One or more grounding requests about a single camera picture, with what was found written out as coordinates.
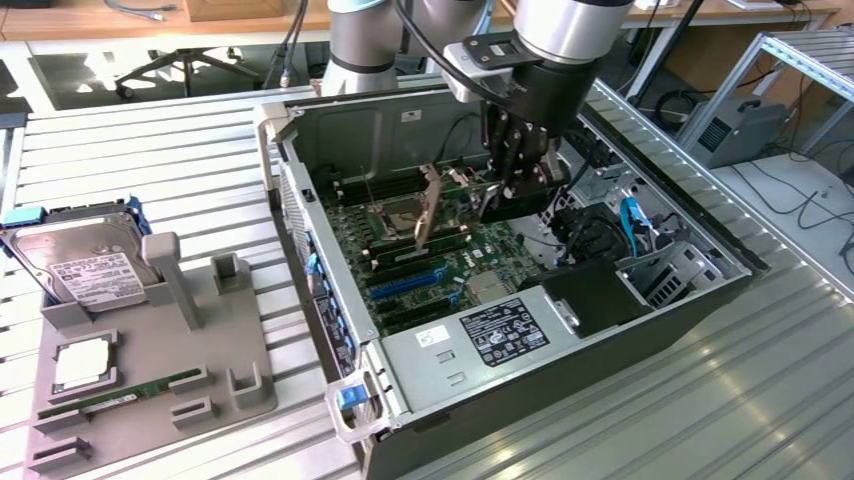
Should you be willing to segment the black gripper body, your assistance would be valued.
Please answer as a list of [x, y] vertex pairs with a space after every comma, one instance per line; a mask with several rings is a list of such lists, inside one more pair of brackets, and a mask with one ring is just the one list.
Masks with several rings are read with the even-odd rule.
[[501, 132], [510, 135], [513, 127], [530, 123], [545, 129], [549, 138], [562, 136], [585, 103], [598, 63], [569, 65], [542, 60], [516, 66], [508, 88], [509, 125]]

